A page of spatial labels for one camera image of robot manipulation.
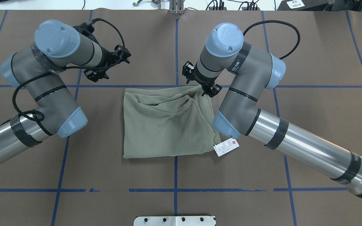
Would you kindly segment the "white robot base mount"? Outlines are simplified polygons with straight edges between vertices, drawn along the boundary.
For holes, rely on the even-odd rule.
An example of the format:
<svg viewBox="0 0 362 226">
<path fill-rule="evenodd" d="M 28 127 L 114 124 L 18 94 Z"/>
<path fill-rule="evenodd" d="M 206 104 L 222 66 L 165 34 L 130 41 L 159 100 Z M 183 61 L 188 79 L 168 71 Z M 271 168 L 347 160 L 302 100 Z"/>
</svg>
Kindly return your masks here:
<svg viewBox="0 0 362 226">
<path fill-rule="evenodd" d="M 134 226 L 216 226 L 215 216 L 140 216 Z"/>
</svg>

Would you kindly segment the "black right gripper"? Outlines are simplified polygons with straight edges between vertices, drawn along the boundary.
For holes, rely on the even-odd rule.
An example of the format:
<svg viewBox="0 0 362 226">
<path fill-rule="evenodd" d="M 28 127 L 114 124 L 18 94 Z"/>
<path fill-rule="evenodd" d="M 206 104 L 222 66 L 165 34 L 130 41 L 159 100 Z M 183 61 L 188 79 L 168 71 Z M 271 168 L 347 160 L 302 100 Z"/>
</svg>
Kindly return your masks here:
<svg viewBox="0 0 362 226">
<path fill-rule="evenodd" d="M 209 96 L 210 98 L 216 96 L 221 90 L 222 87 L 218 84 L 215 84 L 214 81 L 216 78 L 208 78 L 200 73 L 197 66 L 193 66 L 190 61 L 187 61 L 182 69 L 182 75 L 186 77 L 187 82 L 196 81 L 202 87 L 203 93 L 201 96 Z"/>
</svg>

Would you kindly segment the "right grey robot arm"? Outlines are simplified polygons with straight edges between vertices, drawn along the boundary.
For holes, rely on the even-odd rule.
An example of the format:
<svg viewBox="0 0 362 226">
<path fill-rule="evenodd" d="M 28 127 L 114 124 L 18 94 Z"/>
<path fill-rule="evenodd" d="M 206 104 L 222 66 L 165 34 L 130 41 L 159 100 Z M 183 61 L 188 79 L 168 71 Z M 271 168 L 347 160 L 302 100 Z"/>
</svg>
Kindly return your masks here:
<svg viewBox="0 0 362 226">
<path fill-rule="evenodd" d="M 241 135 L 261 142 L 270 150 L 277 150 L 346 186 L 353 195 L 362 198 L 362 156 L 330 143 L 287 120 L 257 107 L 264 89 L 274 89 L 283 79 L 286 64 L 244 41 L 245 34 L 253 27 L 266 24 L 290 23 L 266 20 L 252 24 L 241 31 L 232 23 L 220 23 L 208 35 L 197 63 L 187 61 L 182 70 L 187 83 L 196 81 L 203 95 L 216 96 L 222 87 L 215 80 L 227 70 L 234 79 L 227 90 L 212 125 L 219 133 L 237 139 Z"/>
</svg>

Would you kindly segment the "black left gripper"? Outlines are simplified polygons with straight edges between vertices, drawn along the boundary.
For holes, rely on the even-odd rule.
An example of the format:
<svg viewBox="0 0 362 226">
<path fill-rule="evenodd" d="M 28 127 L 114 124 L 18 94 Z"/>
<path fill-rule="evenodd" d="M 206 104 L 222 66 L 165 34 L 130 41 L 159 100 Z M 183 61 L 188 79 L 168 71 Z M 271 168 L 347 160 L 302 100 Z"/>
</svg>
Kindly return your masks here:
<svg viewBox="0 0 362 226">
<path fill-rule="evenodd" d="M 129 50 L 125 47 L 125 41 L 119 29 L 112 23 L 107 23 L 118 33 L 122 45 L 116 45 L 113 52 L 106 50 L 97 41 L 92 34 L 95 31 L 94 23 L 82 23 L 75 26 L 75 30 L 92 41 L 92 57 L 83 65 L 75 66 L 76 69 L 84 70 L 83 73 L 93 82 L 98 82 L 100 79 L 109 79 L 107 70 L 122 63 L 130 63 L 129 58 L 132 56 Z"/>
</svg>

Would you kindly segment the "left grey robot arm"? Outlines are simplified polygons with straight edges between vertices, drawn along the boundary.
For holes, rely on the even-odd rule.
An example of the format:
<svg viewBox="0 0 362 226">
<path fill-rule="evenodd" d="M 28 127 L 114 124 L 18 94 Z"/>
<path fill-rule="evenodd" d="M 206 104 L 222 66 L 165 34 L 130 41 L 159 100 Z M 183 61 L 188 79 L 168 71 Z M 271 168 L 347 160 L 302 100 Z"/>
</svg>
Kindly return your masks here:
<svg viewBox="0 0 362 226">
<path fill-rule="evenodd" d="M 131 53 L 122 44 L 106 50 L 93 35 L 92 19 L 72 27 L 59 20 L 46 20 L 35 32 L 30 47 L 10 56 L 1 74 L 15 88 L 12 103 L 16 114 L 0 125 L 0 164 L 39 145 L 48 137 L 65 138 L 88 123 L 60 73 L 82 69 L 87 79 L 109 79 L 107 70 L 129 63 Z"/>
</svg>

